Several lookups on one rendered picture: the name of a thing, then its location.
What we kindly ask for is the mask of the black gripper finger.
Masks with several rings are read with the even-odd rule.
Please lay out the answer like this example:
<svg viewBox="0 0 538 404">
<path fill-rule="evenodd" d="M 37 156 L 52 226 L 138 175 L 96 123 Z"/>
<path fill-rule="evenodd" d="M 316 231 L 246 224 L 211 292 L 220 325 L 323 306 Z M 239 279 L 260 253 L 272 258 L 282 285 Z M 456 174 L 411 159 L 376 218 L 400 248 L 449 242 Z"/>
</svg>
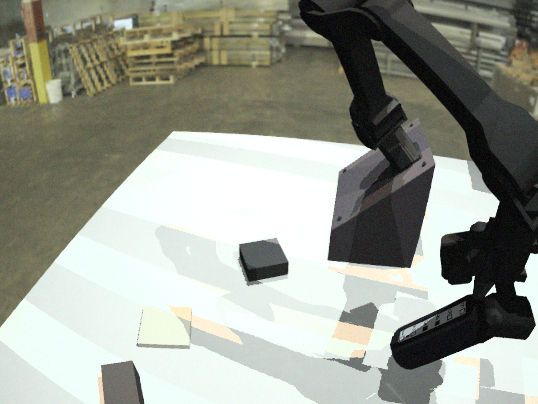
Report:
<svg viewBox="0 0 538 404">
<path fill-rule="evenodd" d="M 478 275 L 477 274 L 475 277 L 474 277 L 474 288 L 473 288 L 473 292 L 472 294 L 476 294 L 476 295 L 479 295 L 480 297 L 485 297 L 487 295 L 487 293 L 491 290 L 491 288 L 494 286 L 494 283 L 478 283 Z"/>
<path fill-rule="evenodd" d="M 478 319 L 478 312 L 479 312 L 479 305 L 476 305 L 476 310 L 477 310 L 477 319 Z M 475 343 L 478 343 L 478 344 L 482 344 L 490 339 L 492 339 L 493 337 L 490 337 L 490 336 L 484 336 L 482 335 L 482 333 L 479 331 L 479 327 L 478 327 L 478 330 L 477 330 L 477 335 L 476 335 L 476 339 L 475 339 Z"/>
</svg>

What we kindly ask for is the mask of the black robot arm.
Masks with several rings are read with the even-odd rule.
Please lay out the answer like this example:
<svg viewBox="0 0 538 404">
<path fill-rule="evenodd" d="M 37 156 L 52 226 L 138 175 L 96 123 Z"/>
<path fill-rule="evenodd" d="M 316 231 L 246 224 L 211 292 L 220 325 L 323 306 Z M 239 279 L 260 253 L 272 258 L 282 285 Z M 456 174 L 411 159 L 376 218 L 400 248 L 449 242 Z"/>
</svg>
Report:
<svg viewBox="0 0 538 404">
<path fill-rule="evenodd" d="M 377 147 L 395 177 L 422 159 L 401 127 L 408 118 L 384 89 L 371 39 L 382 41 L 444 105 L 466 134 L 469 154 L 499 200 L 503 230 L 538 243 L 538 122 L 503 100 L 411 0 L 300 0 L 300 17 L 328 39 L 354 95 L 351 122 L 365 147 Z M 495 250 L 484 231 L 441 237 L 441 277 L 452 286 L 490 281 Z"/>
</svg>

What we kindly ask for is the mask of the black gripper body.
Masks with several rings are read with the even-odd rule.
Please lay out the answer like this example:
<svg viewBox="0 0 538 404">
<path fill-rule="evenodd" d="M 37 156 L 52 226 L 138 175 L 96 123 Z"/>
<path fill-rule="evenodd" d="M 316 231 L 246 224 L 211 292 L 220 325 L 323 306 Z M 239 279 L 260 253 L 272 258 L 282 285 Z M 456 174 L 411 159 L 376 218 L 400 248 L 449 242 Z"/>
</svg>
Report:
<svg viewBox="0 0 538 404">
<path fill-rule="evenodd" d="M 526 340 L 536 322 L 526 296 L 516 294 L 514 283 L 525 283 L 525 265 L 530 254 L 538 254 L 537 236 L 517 237 L 503 230 L 496 216 L 489 217 L 495 256 L 490 283 L 496 292 L 482 298 L 479 304 L 479 331 L 484 336 Z"/>
</svg>

